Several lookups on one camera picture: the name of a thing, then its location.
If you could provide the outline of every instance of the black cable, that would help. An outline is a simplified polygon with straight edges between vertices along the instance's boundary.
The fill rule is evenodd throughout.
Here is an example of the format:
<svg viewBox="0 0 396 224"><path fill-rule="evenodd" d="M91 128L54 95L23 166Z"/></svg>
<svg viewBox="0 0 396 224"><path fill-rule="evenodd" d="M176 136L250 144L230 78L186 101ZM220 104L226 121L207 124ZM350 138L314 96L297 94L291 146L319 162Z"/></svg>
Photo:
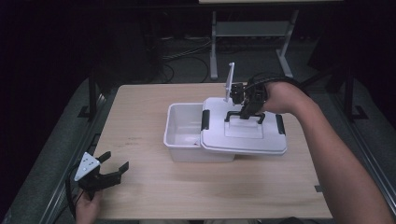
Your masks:
<svg viewBox="0 0 396 224"><path fill-rule="evenodd" d="M175 60L181 60L181 59L194 59L194 60L198 60L198 61L200 61L201 63L203 63L204 64L204 66L205 66L205 68L206 68L206 74L205 74L205 77L204 77L204 79L202 79L201 81L200 81L200 83L204 83L205 81L206 81L206 79L209 77L209 66L207 65L207 63L204 61L204 60L202 60L202 59L200 59L200 58L197 58L197 57L179 57L179 58L175 58L175 59L170 59L170 60L167 60L168 62L172 62L172 61L175 61Z"/></svg>
<svg viewBox="0 0 396 224"><path fill-rule="evenodd" d="M73 171L78 168L79 166L79 162L77 162L76 164L74 164L70 169L69 172L67 174L67 178L64 181L64 185L65 185L65 190L66 190L66 199L67 199L67 203L70 209L70 212L73 216L74 219L76 219L76 207L73 204L73 198L72 198L72 190L71 190L71 183L70 183L70 177L71 174L73 173Z"/></svg>
<svg viewBox="0 0 396 224"><path fill-rule="evenodd" d="M61 215L62 215L62 213L64 212L64 210L66 210L66 208L68 207L69 205L67 204L67 205L65 205L63 208L62 208L62 210L59 212L59 214L58 214L58 216L56 216L56 218L53 220L53 224L56 224L56 222L58 221L58 219L61 217Z"/></svg>
<svg viewBox="0 0 396 224"><path fill-rule="evenodd" d="M283 81L283 82L288 82L291 85L296 86L297 88L299 88L301 91L303 91L306 95L307 92L301 87L300 82L298 82L297 80L291 78L291 77L266 77L266 78L261 78L259 80L253 81L252 84L250 85L246 85L246 87L243 89L243 91L246 91L252 87L255 87L257 85L262 85L264 83L268 83L268 82L278 82L278 81Z"/></svg>
<svg viewBox="0 0 396 224"><path fill-rule="evenodd" d="M175 70L174 70L174 69L172 68L172 66L169 65L169 64L166 64L166 63L165 63L163 66L168 67L168 68L171 70L171 72L172 72L171 77L169 77L169 79L168 79L168 76L165 74L165 72L162 72L163 75L165 76L165 81L163 82L163 84L167 84L167 83L171 82L172 79L174 78L174 76L175 76Z"/></svg>
<svg viewBox="0 0 396 224"><path fill-rule="evenodd" d="M308 221L311 221L311 222L316 223L316 224L320 224L320 223L316 222L314 219L308 219Z"/></svg>
<svg viewBox="0 0 396 224"><path fill-rule="evenodd" d="M207 40L210 40L210 37L197 37L197 38L184 37L183 40L201 44L201 43L205 43Z"/></svg>
<svg viewBox="0 0 396 224"><path fill-rule="evenodd" d="M161 84L166 84L166 82L168 82L168 76L162 69L160 69L158 72L160 73Z"/></svg>
<svg viewBox="0 0 396 224"><path fill-rule="evenodd" d="M81 198L81 196L82 196L82 194L85 192L85 190L83 190L80 194L79 194L79 196L78 196L78 198L76 199L76 202L75 202L75 207L76 207L76 205L77 205L77 203L78 203L78 200Z"/></svg>
<svg viewBox="0 0 396 224"><path fill-rule="evenodd" d="M280 74L280 73L275 73L275 72L260 72L260 73L257 73L256 75L254 75L253 77L258 77L258 76L263 76L263 78L265 78L265 77L269 77L269 76L283 77L284 75Z"/></svg>
<svg viewBox="0 0 396 224"><path fill-rule="evenodd" d="M193 48L193 49L188 49L188 50L186 50L184 52L180 52L180 53L177 53L177 54L174 54L174 55L166 55L166 56L163 56L163 59L165 59L165 60L174 60L174 59L177 59L177 58L180 58L180 57L183 57L183 56L186 56L186 55L190 55L190 54L193 54L193 53L200 53L204 49L209 49L210 46L211 46L210 44L211 44L211 41L209 40L209 41L207 41L205 44L203 44L200 47Z"/></svg>
<svg viewBox="0 0 396 224"><path fill-rule="evenodd" d="M242 46L242 44L239 43L235 43L236 41L228 41L228 40L224 40L222 42L219 42L216 45L216 52L218 54L235 54L238 52L242 52L242 51L246 51L248 49L248 44L247 43L243 43L244 47Z"/></svg>

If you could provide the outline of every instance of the bin lid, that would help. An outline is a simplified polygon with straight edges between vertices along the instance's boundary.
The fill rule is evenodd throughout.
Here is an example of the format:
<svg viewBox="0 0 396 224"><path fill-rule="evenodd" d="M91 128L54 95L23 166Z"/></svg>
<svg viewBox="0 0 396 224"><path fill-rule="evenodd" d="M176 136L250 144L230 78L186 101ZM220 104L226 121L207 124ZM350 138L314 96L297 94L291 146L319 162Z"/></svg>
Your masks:
<svg viewBox="0 0 396 224"><path fill-rule="evenodd" d="M229 111L240 111L241 105L233 105L223 98L210 97L203 105L203 129L201 146L206 150L248 155L283 155L287 150L286 135L280 115L265 112L260 118L240 119L230 116Z"/></svg>

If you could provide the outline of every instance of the floor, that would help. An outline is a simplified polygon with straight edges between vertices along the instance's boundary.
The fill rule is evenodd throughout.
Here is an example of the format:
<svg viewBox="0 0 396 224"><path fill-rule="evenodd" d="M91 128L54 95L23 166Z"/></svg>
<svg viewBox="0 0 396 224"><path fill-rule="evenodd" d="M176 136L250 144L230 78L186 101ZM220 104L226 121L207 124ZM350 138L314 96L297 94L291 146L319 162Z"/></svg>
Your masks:
<svg viewBox="0 0 396 224"><path fill-rule="evenodd" d="M209 52L205 47L206 38L187 40L163 40L164 66L161 73L151 83L195 83L225 82L228 75L228 63L235 62L234 81L247 81L255 74L279 76L282 70L276 58L275 49L282 39L238 39L227 40L219 44L218 80L208 77ZM287 59L294 78L304 81L318 71L307 66L307 62L316 45L315 41L293 41L290 44ZM198 48L199 51L177 58L180 52ZM354 105L360 105L368 119L349 122L342 111L343 91L329 94L324 90L327 77L309 86L307 89L334 129L349 145L358 159L372 173L380 174L375 180L385 185L383 190L390 191L389 201L393 200L393 187L396 186L396 132L371 101L368 91L355 82ZM52 223L58 216L58 223L74 223L64 199L65 170L70 167L82 152L94 150L100 138L106 117L117 93L117 86L102 94L97 101L98 113L88 122L79 118L81 108L89 104L88 80L81 83L54 127L47 144L26 178L17 198L10 207L4 223ZM263 223L278 223L280 220L264 220ZM332 220L315 220L317 223L333 223ZM97 223L136 223L133 221L98 220ZM306 219L304 223L315 223Z"/></svg>

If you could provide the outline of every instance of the human arm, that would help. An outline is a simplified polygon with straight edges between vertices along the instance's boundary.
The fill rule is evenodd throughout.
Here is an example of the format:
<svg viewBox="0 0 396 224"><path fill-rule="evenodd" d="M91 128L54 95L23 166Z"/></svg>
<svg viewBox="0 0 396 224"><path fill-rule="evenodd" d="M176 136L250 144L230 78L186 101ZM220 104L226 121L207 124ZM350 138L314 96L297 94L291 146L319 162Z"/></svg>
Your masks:
<svg viewBox="0 0 396 224"><path fill-rule="evenodd" d="M327 205L336 223L394 223L388 206L360 162L318 105L285 82L266 85L263 110L291 113L300 121Z"/></svg>
<svg viewBox="0 0 396 224"><path fill-rule="evenodd" d="M96 220L100 212L102 197L102 190L96 191L92 200L86 191L82 192L76 204L77 224L92 224Z"/></svg>

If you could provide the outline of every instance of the metal frame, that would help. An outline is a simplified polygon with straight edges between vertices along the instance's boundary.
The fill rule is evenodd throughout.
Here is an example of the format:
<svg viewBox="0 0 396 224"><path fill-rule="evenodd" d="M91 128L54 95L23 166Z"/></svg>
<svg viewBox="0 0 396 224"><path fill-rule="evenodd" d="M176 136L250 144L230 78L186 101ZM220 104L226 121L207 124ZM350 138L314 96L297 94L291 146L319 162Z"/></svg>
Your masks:
<svg viewBox="0 0 396 224"><path fill-rule="evenodd" d="M340 114L345 113L345 108L341 100L334 94L331 94L331 99L335 105L335 108L338 109ZM356 142L359 145L359 149L361 150L362 158L366 165L368 172L371 177L375 180L375 183L378 185L381 190L385 200L389 205L389 209L392 212L393 216L396 217L396 190L390 184L387 176L384 171L381 169L378 161L375 159L375 156L371 152L370 147L364 141L364 138L361 136L359 129L356 127L354 122L351 122L350 118L345 116L340 116L341 120L348 127L349 131L352 133Z"/></svg>
<svg viewBox="0 0 396 224"><path fill-rule="evenodd" d="M91 122L88 122L87 126L85 127L84 134L78 141L76 151L74 151L72 157L69 160L69 163L67 164L67 167L64 169L61 179L59 179L57 183L57 187L50 196L49 204L40 219L40 223L52 223L54 221L53 219L55 219L57 213L60 211L62 201L65 199L64 180L67 177L67 171L79 158L82 157L84 151L86 151L87 148L89 148L89 146L91 145L92 142L89 141L89 136L96 137L97 134L94 132L94 126L97 119L100 117L99 115L101 114L102 107L105 105L105 103L106 99L102 94L100 94L98 99L94 101L94 104L97 105L98 116L93 115Z"/></svg>
<svg viewBox="0 0 396 224"><path fill-rule="evenodd" d="M212 18L212 46L210 51L210 78L218 79L218 64L216 58L216 38L217 36L284 36L285 41L281 49L276 50L283 73L287 77L293 77L286 51L288 49L294 25L298 17L299 10L293 10L289 21L217 21L216 11L213 11Z"/></svg>
<svg viewBox="0 0 396 224"><path fill-rule="evenodd" d="M89 86L89 97L90 106L83 106L79 111L78 118L88 118L88 122L91 122L96 115L96 83L94 81L94 75L88 77Z"/></svg>

